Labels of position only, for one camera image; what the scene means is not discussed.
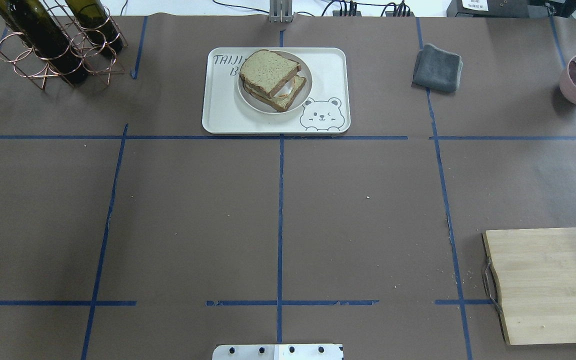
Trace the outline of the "white round plate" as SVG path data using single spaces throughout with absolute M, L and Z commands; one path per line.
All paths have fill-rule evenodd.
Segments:
M 283 113 L 288 113 L 290 111 L 293 111 L 294 109 L 297 109 L 302 104 L 304 104 L 306 99 L 310 96 L 311 88 L 313 86 L 313 76 L 311 75 L 310 68 L 306 65 L 306 62 L 304 60 L 302 60 L 301 58 L 299 58 L 297 55 L 288 53 L 286 51 L 276 50 L 276 49 L 272 50 L 269 48 L 264 48 L 264 50 L 274 51 L 274 52 L 279 53 L 280 55 L 286 57 L 287 59 L 291 59 L 291 60 L 299 62 L 301 64 L 301 70 L 298 71 L 297 75 L 306 77 L 307 78 L 307 84 L 299 92 L 299 94 L 297 95 L 297 98 L 295 98 L 295 100 L 292 103 L 292 105 L 290 106 L 289 110 L 286 112 L 275 111 L 269 105 L 264 104 L 261 101 L 256 100 L 255 98 L 253 98 L 253 96 L 248 94 L 243 89 L 243 84 L 242 84 L 242 80 L 240 78 L 240 75 L 237 76 L 237 79 L 235 81 L 235 89 L 238 92 L 238 95 L 240 96 L 240 98 L 243 100 L 243 102 L 245 104 L 249 105 L 249 107 L 251 107 L 253 110 L 256 110 L 256 111 L 261 112 L 263 114 L 283 114 Z

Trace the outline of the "fried egg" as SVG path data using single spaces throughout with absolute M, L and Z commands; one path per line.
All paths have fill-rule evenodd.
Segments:
M 286 84 L 284 84 L 279 91 L 274 95 L 274 98 L 282 98 L 287 97 L 293 91 L 293 89 L 297 86 L 297 75 L 295 75 L 291 80 L 288 80 Z

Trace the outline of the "bread slice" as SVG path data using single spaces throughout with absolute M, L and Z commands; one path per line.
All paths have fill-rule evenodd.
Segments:
M 286 112 L 290 109 L 290 106 L 294 103 L 298 94 L 302 91 L 304 86 L 307 84 L 307 78 L 301 75 L 295 75 L 289 82 L 290 91 L 288 93 L 283 93 L 275 96 L 266 96 L 259 93 L 255 89 L 252 89 L 246 82 L 242 81 L 243 89 L 253 98 L 266 104 L 277 112 Z
M 239 70 L 239 76 L 245 85 L 272 98 L 299 71 L 300 62 L 288 59 L 278 52 L 261 49 L 247 57 Z

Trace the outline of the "cream bear tray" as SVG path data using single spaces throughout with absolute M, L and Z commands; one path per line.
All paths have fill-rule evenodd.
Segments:
M 235 89 L 254 47 L 218 47 L 206 62 L 202 126 L 212 134 L 333 135 L 351 125 L 346 55 L 334 47 L 276 47 L 304 60 L 311 71 L 310 96 L 297 109 L 263 113 L 245 104 Z

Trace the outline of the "grey folded cloth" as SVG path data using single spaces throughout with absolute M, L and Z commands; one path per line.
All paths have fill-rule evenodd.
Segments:
M 444 93 L 455 93 L 461 84 L 463 59 L 461 55 L 425 43 L 418 51 L 412 82 Z

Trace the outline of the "green wine bottle middle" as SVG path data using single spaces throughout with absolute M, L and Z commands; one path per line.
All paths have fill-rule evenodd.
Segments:
M 100 0 L 67 0 L 66 4 L 102 55 L 110 58 L 121 53 L 124 47 L 121 35 Z

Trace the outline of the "green wine bottle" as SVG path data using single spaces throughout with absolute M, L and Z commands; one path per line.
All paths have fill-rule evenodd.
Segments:
M 0 0 L 0 16 L 2 16 L 7 27 L 12 30 L 12 32 L 19 32 L 19 28 L 17 27 L 10 13 L 9 4 L 9 0 Z
M 124 47 L 121 35 L 100 0 L 67 0 L 66 4 L 102 55 L 110 58 L 121 53 Z
M 16 26 L 25 34 L 36 52 L 48 59 L 53 70 L 66 82 L 76 85 L 84 82 L 89 73 L 61 27 L 39 0 L 10 0 L 8 9 Z

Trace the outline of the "wooden cutting board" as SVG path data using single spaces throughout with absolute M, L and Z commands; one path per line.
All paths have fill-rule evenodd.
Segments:
M 576 227 L 482 233 L 510 346 L 576 343 Z

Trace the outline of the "green wine bottle near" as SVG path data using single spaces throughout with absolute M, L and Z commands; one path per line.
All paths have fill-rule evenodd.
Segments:
M 89 73 L 61 27 L 39 0 L 10 0 L 8 9 L 16 26 L 25 34 L 36 52 L 48 59 L 53 70 L 66 82 L 76 85 L 84 82 Z

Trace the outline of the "green wine bottle far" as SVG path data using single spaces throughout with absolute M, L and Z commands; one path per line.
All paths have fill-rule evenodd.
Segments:
M 12 32 L 19 32 L 19 28 L 17 27 L 10 13 L 9 4 L 9 0 L 0 0 L 0 16 L 2 16 L 7 27 L 12 30 Z

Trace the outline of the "aluminium frame post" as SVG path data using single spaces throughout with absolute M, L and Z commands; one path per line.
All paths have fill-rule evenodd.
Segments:
M 292 0 L 270 0 L 269 1 L 269 22 L 292 23 L 294 19 Z

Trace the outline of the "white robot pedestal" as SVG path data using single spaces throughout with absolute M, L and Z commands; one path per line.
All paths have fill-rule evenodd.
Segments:
M 223 344 L 215 347 L 213 360 L 343 360 L 341 344 Z

